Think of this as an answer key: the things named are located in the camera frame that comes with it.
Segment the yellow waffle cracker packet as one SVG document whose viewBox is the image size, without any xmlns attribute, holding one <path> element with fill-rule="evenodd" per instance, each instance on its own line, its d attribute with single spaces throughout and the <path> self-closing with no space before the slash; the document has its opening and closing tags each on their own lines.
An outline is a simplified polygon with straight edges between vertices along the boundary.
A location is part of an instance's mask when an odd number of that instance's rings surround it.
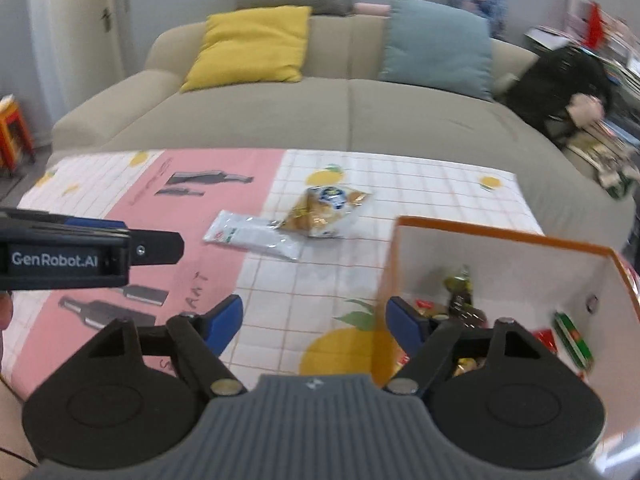
<svg viewBox="0 0 640 480">
<path fill-rule="evenodd" d="M 458 359 L 457 365 L 454 368 L 454 372 L 452 376 L 459 377 L 469 372 L 474 372 L 474 370 L 480 370 L 485 363 L 484 358 L 461 358 Z"/>
</svg>

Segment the dark green egg packet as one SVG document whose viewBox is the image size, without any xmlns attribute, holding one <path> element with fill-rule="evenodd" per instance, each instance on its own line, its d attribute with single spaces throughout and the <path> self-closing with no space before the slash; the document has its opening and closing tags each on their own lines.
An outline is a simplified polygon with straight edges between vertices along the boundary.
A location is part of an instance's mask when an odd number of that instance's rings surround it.
<svg viewBox="0 0 640 480">
<path fill-rule="evenodd" d="M 444 286 L 449 294 L 448 314 L 457 318 L 464 326 L 485 328 L 487 316 L 484 311 L 473 304 L 473 284 L 468 266 L 462 266 L 444 279 Z"/>
</svg>

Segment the red orange snack bag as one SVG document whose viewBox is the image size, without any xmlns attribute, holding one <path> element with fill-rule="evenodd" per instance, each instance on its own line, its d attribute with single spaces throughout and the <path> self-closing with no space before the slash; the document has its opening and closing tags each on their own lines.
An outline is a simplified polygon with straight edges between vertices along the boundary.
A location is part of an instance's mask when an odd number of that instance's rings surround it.
<svg viewBox="0 0 640 480">
<path fill-rule="evenodd" d="M 418 310 L 422 315 L 430 315 L 434 312 L 435 305 L 431 301 L 417 299 L 416 310 Z"/>
</svg>

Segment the white flat sachet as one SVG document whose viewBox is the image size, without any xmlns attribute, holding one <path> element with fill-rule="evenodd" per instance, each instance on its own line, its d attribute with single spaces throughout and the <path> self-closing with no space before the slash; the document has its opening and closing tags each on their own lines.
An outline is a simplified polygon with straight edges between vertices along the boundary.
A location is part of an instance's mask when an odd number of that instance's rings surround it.
<svg viewBox="0 0 640 480">
<path fill-rule="evenodd" d="M 304 241 L 280 230 L 280 222 L 222 210 L 203 236 L 208 244 L 245 249 L 270 257 L 296 261 Z"/>
</svg>

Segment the orange red stool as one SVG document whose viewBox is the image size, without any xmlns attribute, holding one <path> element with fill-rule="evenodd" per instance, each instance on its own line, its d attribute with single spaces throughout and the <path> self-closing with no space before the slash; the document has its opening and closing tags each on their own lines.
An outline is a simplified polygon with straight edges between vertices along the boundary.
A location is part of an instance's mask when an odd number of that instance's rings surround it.
<svg viewBox="0 0 640 480">
<path fill-rule="evenodd" d="M 1 168 L 9 174 L 16 173 L 25 157 L 31 162 L 36 161 L 34 139 L 12 94 L 4 96 L 0 102 L 0 153 Z"/>
</svg>

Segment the large red chips bag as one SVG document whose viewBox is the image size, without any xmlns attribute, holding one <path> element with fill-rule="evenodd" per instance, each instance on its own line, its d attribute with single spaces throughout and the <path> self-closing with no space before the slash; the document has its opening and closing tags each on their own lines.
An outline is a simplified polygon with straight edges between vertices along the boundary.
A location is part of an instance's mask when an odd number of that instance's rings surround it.
<svg viewBox="0 0 640 480">
<path fill-rule="evenodd" d="M 537 340 L 539 340 L 555 356 L 558 354 L 558 346 L 556 345 L 554 333 L 551 328 L 542 328 L 541 330 L 533 330 L 532 335 Z"/>
</svg>

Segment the green white stick packet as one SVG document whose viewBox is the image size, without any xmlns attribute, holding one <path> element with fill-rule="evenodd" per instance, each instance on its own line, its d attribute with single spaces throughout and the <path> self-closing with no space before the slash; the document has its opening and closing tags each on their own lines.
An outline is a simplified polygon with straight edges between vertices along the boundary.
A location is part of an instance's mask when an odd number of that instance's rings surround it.
<svg viewBox="0 0 640 480">
<path fill-rule="evenodd" d="M 581 370 L 591 370 L 592 352 L 573 320 L 564 312 L 553 313 L 553 327 L 562 340 L 566 352 Z"/>
</svg>

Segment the pink white patterned tablecloth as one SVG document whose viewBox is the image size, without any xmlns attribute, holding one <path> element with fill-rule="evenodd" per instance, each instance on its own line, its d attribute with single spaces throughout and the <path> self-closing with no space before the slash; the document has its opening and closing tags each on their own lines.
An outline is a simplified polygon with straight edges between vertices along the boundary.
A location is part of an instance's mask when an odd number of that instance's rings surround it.
<svg viewBox="0 0 640 480">
<path fill-rule="evenodd" d="M 221 359 L 247 385 L 265 373 L 370 373 L 375 297 L 398 217 L 539 231 L 508 172 L 307 150 L 67 157 L 20 205 L 175 231 L 184 253 L 173 266 L 136 266 L 124 287 L 16 294 L 1 374 L 19 396 L 116 318 L 160 325 L 231 294 L 244 318 Z"/>
</svg>

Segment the orange cardboard box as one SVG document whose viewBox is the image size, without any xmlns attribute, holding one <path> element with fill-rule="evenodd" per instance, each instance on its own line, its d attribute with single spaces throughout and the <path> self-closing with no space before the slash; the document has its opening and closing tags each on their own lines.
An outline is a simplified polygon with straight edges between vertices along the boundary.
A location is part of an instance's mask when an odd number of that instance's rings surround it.
<svg viewBox="0 0 640 480">
<path fill-rule="evenodd" d="M 608 247 L 461 222 L 400 217 L 378 285 L 373 377 L 396 372 L 398 344 L 386 330 L 393 296 L 446 299 L 445 278 L 470 270 L 473 301 L 490 322 L 514 318 L 529 330 L 566 313 L 594 363 L 586 378 L 606 409 L 597 459 L 603 470 L 639 458 L 639 299 L 622 259 Z"/>
</svg>

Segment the beige blue snack bag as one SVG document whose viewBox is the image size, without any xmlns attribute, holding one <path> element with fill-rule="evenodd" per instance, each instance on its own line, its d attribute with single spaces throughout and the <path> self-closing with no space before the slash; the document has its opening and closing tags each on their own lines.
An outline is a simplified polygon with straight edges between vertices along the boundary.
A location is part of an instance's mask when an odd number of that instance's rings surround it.
<svg viewBox="0 0 640 480">
<path fill-rule="evenodd" d="M 345 185 L 307 188 L 279 229 L 311 238 L 344 237 L 372 195 Z"/>
</svg>

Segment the yellow cushion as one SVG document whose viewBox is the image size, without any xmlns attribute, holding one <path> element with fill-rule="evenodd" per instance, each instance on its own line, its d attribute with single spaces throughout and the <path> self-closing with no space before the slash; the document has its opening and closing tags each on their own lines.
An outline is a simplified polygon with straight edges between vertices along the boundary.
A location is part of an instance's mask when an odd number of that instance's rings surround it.
<svg viewBox="0 0 640 480">
<path fill-rule="evenodd" d="M 209 15 L 182 92 L 299 82 L 309 39 L 309 6 L 276 6 Z"/>
</svg>

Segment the beige sofa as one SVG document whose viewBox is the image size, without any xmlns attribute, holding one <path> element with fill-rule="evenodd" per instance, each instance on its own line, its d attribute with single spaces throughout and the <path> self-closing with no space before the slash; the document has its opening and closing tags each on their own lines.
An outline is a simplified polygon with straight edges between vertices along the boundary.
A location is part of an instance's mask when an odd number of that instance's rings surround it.
<svg viewBox="0 0 640 480">
<path fill-rule="evenodd" d="M 498 100 L 380 81 L 384 29 L 379 16 L 315 16 L 301 81 L 194 92 L 181 85 L 205 26 L 169 29 L 141 72 L 54 125 L 53 153 L 310 148 L 463 162 L 513 172 L 546 234 L 626 245 L 634 201 L 614 200 Z"/>
</svg>

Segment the black backpack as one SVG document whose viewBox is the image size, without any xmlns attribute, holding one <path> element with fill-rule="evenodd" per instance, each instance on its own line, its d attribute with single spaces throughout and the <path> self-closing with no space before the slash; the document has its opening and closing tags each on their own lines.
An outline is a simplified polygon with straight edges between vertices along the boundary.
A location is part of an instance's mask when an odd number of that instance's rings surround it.
<svg viewBox="0 0 640 480">
<path fill-rule="evenodd" d="M 506 107 L 562 148 L 579 130 L 605 118 L 613 84 L 603 63 L 581 48 L 544 52 L 504 98 Z"/>
</svg>

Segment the light blue cushion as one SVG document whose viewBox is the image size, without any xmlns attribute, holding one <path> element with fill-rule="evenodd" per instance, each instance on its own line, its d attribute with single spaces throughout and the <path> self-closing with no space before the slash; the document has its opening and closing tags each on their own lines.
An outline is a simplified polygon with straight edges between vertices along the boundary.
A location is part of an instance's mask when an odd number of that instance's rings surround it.
<svg viewBox="0 0 640 480">
<path fill-rule="evenodd" d="M 390 0 L 378 79 L 490 101 L 489 23 L 426 0 Z"/>
</svg>

